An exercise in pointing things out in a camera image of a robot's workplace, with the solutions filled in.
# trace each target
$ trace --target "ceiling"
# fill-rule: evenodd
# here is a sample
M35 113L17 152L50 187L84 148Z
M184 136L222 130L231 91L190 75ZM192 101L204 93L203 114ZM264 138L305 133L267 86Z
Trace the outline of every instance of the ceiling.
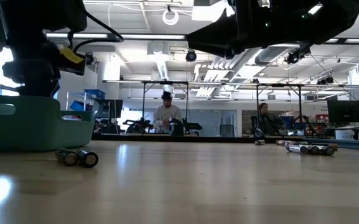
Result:
M169 26L162 20L162 15L166 6L150 6L147 4L85 4L86 9L96 18L109 24L119 33L132 34L188 34L200 29L211 22L193 21L192 6L193 0L183 0L182 6L173 5L172 9L181 10L179 21L176 25ZM86 32L106 32L93 21L88 20ZM339 37L359 38L359 17L355 25L340 34ZM102 44L104 46L114 46L115 51L121 55L124 65L121 68L121 74L125 78L137 77L136 75L150 75L153 70L157 70L157 65L153 60L147 57L147 45L149 40L126 40L119 44ZM203 52L197 52L198 58L194 63L185 62L187 53L187 43L185 41L168 42L171 54L170 60L166 62L168 71L187 71L193 73L195 65L198 63L208 63L214 60L214 55ZM326 70L333 71L333 77L340 83L347 82L348 70L359 63L359 45L315 45L311 48L312 55L319 61ZM94 52L94 56L101 61L109 60L108 50ZM323 68L311 56L302 60L299 64L288 69L288 65L283 63L284 56L278 57L273 62L273 67L265 68L263 75L257 75L261 83L268 82L286 82L288 80L294 83L306 83L311 77L319 78L324 75Z

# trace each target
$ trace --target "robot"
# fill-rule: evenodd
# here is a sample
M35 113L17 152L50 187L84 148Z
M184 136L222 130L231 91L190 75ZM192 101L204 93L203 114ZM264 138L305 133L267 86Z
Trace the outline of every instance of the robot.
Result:
M269 7L259 2L228 0L235 14L227 17L224 10L219 20L189 34L189 47L233 58L253 47L300 42L300 48L287 58L288 63L296 63L310 53L310 46L349 29L359 15L359 0L271 0ZM322 8L308 13L319 2ZM5 43L14 57L2 69L4 76L24 84L17 89L20 95L52 97L59 89L60 70L83 75L86 58L76 53L80 46L124 40L87 12L82 0L0 0L0 15ZM108 30L108 38L86 40L73 49L73 35L86 29L87 17ZM44 30L60 29L70 30L70 45L63 50L44 34ZM187 60L197 58L193 53Z

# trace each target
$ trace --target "man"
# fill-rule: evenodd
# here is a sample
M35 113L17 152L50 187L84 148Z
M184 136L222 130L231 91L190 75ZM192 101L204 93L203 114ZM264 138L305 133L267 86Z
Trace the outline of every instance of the man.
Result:
M176 118L182 121L180 109L172 105L171 93L164 91L161 96L162 106L158 107L154 112L154 126L156 133L169 133L169 119Z
M259 128L263 133L278 134L279 127L283 126L284 122L279 116L268 112L268 104L261 103L259 105L259 114Z

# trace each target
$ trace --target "blue box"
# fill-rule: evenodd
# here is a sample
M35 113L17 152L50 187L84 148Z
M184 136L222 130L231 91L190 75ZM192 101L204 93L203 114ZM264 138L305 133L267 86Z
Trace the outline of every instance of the blue box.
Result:
M84 92L91 94L92 97L99 100L104 100L106 96L106 93L100 90L84 90Z

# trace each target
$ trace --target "chair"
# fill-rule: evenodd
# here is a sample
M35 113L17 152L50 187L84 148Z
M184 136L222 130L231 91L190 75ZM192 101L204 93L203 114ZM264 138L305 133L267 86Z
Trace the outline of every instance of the chair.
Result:
M221 137L235 137L235 127L230 124L219 125L219 135Z

